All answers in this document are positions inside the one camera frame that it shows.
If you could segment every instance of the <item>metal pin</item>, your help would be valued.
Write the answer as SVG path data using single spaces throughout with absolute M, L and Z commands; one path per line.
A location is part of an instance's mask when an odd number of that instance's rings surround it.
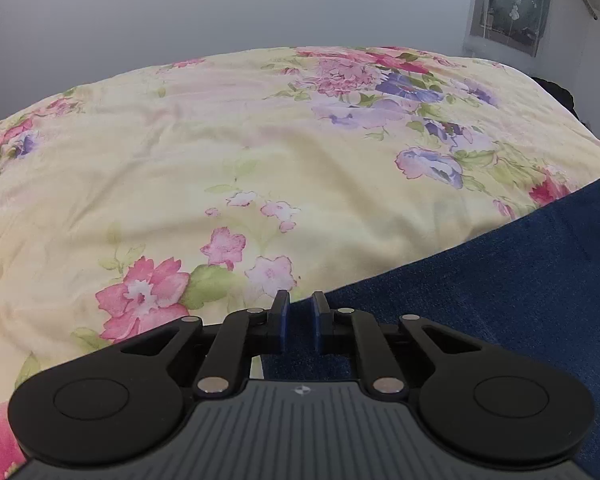
M 206 394 L 220 394 L 229 387 L 224 377 L 205 377 L 198 381 L 198 388 Z
M 373 387 L 381 394 L 399 394 L 404 383 L 395 377 L 380 377 L 374 381 Z

